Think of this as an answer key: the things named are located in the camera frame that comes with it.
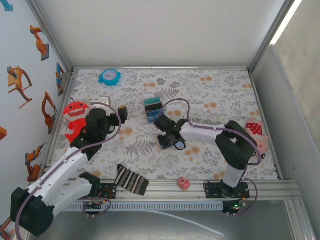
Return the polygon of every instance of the red polka dot toy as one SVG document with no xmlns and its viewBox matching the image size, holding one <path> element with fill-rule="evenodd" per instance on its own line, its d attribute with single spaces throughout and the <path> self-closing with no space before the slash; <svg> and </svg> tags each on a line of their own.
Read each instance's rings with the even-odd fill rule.
<svg viewBox="0 0 320 240">
<path fill-rule="evenodd" d="M 250 117 L 245 125 L 245 131 L 256 141 L 262 159 L 265 158 L 269 147 L 269 137 L 267 135 L 263 135 L 263 124 L 263 121 L 257 120 L 255 117 Z"/>
</svg>

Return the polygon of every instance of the white wall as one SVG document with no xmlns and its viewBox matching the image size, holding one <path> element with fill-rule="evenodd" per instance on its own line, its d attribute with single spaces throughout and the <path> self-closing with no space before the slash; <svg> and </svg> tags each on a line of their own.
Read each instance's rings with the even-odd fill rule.
<svg viewBox="0 0 320 240">
<path fill-rule="evenodd" d="M 320 1 L 303 0 L 275 44 L 320 151 Z"/>
<path fill-rule="evenodd" d="M 284 179 L 298 181 L 314 232 L 320 238 L 320 155 L 273 45 L 252 78 Z"/>
<path fill-rule="evenodd" d="M 249 66 L 284 0 L 37 0 L 74 66 Z"/>
<path fill-rule="evenodd" d="M 7 136 L 0 141 L 0 224 L 10 216 L 11 194 L 17 188 L 28 185 L 25 154 L 31 153 L 44 142 L 50 141 L 48 127 L 42 114 L 45 91 L 51 96 L 58 111 L 61 110 L 63 95 L 58 97 L 56 65 L 59 62 L 52 47 L 49 59 L 41 61 L 36 47 L 36 38 L 30 33 L 30 25 L 38 27 L 36 19 L 24 0 L 10 0 L 13 12 L 5 12 L 0 6 L 0 126 Z M 40 33 L 44 43 L 48 43 Z M 8 93 L 7 67 L 21 67 L 29 75 L 32 87 L 25 91 L 32 101 L 19 109 L 25 100 L 18 91 Z M 24 87 L 27 81 L 22 78 Z M 54 114 L 47 103 L 47 113 Z M 46 156 L 48 144 L 35 161 L 40 164 Z"/>
</svg>

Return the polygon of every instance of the floral pattern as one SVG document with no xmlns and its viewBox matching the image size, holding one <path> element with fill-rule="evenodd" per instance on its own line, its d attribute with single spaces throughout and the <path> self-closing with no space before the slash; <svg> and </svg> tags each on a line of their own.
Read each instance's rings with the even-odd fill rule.
<svg viewBox="0 0 320 240">
<path fill-rule="evenodd" d="M 161 132 L 147 122 L 143 100 L 159 96 L 163 103 L 175 98 L 190 102 L 190 119 L 194 123 L 224 125 L 229 120 L 246 126 L 249 117 L 261 119 L 260 111 L 245 70 L 171 70 L 120 69 L 121 79 L 116 86 L 98 82 L 102 70 L 80 70 L 74 83 L 72 98 L 89 104 L 100 97 L 111 97 L 115 108 L 126 105 L 128 120 L 120 134 L 103 145 L 88 164 L 73 175 L 88 171 L 102 179 L 114 179 L 117 165 L 141 174 L 148 180 L 176 180 L 182 176 L 189 180 L 221 179 L 227 163 L 218 147 L 201 142 L 187 142 L 186 149 L 161 149 L 157 136 Z M 174 101 L 165 114 L 175 120 L 187 117 L 185 102 Z M 56 144 L 52 162 L 63 156 L 70 146 L 64 136 L 67 121 Z M 273 153 L 269 150 L 259 166 L 250 166 L 246 177 L 254 180 L 278 179 Z"/>
</svg>

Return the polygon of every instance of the blue alarm clock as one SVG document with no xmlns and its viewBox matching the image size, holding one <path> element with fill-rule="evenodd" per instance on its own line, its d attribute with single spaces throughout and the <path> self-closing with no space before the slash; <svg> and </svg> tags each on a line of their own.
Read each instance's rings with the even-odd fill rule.
<svg viewBox="0 0 320 240">
<path fill-rule="evenodd" d="M 104 83 L 105 85 L 108 85 L 108 86 L 114 86 L 118 84 L 120 78 L 121 78 L 120 72 L 110 68 L 103 71 L 103 73 L 100 75 L 99 83 Z"/>
</svg>

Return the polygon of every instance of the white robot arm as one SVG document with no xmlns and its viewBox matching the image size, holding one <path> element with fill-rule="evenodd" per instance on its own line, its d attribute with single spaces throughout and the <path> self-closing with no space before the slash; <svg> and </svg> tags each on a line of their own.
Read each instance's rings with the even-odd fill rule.
<svg viewBox="0 0 320 240">
<path fill-rule="evenodd" d="M 217 145 L 228 163 L 221 181 L 222 195 L 226 198 L 234 196 L 235 189 L 255 152 L 252 144 L 257 146 L 255 140 L 237 122 L 229 121 L 224 126 L 205 124 L 195 126 L 187 119 L 180 119 L 176 123 L 163 114 L 154 124 L 163 132 L 163 135 L 158 136 L 163 149 L 175 146 L 178 150 L 183 150 L 179 149 L 176 144 L 181 142 L 184 144 L 185 141 Z"/>
<path fill-rule="evenodd" d="M 63 185 L 77 169 L 92 159 L 102 148 L 102 143 L 115 137 L 113 135 L 106 140 L 115 126 L 119 126 L 119 132 L 121 124 L 128 118 L 127 108 L 120 107 L 118 113 L 107 116 L 101 108 L 92 109 L 85 118 L 85 131 L 74 139 L 64 156 L 27 189 L 18 187 L 12 193 L 10 218 L 16 223 L 17 236 L 20 235 L 18 225 L 36 237 L 40 236 L 65 207 L 82 197 L 98 197 L 100 178 L 88 172 L 82 173 L 72 184 Z"/>
</svg>

